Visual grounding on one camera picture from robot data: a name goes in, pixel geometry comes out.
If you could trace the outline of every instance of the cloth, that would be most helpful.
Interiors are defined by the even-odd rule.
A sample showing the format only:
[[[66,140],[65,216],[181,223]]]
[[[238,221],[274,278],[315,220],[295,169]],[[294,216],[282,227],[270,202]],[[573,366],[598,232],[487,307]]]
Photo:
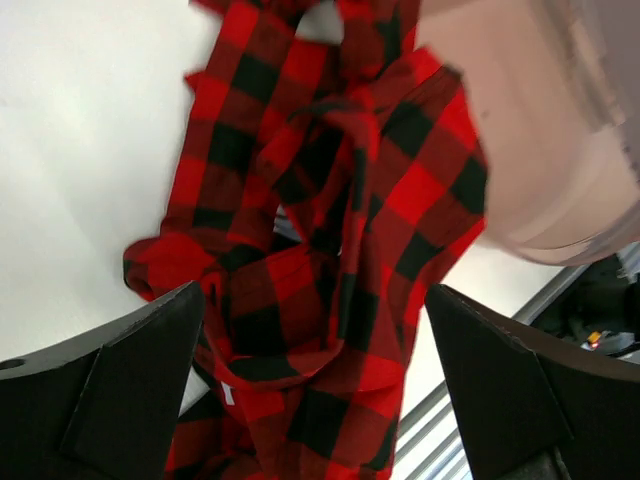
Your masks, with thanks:
[[[484,227],[460,75],[414,51],[418,0],[336,0],[336,47],[295,38],[304,2],[200,3],[224,21],[187,77],[167,214],[124,255],[146,299],[208,296],[211,391],[165,478],[389,478],[425,293]],[[300,244],[274,234],[279,206]]]

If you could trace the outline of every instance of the pink plastic container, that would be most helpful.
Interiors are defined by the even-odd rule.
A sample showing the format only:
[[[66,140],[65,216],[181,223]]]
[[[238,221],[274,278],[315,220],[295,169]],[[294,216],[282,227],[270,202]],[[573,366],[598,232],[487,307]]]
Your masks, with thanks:
[[[638,2],[424,0],[418,44],[464,72],[488,154],[492,244],[573,265],[640,239],[639,18]]]

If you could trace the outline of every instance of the buffalo check fabric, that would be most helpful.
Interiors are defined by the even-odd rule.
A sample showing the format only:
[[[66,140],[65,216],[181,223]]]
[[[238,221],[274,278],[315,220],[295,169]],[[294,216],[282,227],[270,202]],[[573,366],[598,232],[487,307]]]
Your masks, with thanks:
[[[224,21],[167,214],[124,256],[146,299],[208,295],[165,479],[389,478],[425,294],[484,226],[461,78],[414,51],[418,0],[336,0],[339,46],[295,37],[312,2],[200,3]]]

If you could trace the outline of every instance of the black object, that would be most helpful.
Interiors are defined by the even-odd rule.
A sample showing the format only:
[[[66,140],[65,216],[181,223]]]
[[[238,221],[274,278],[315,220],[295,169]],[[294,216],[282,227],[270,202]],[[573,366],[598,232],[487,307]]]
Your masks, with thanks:
[[[427,310],[475,480],[637,476],[639,366],[445,286],[431,288]]]
[[[0,479],[161,478],[203,315],[191,283],[0,363]]]
[[[640,349],[640,285],[617,255],[594,263],[531,324],[574,345],[598,334],[593,351],[621,357]]]

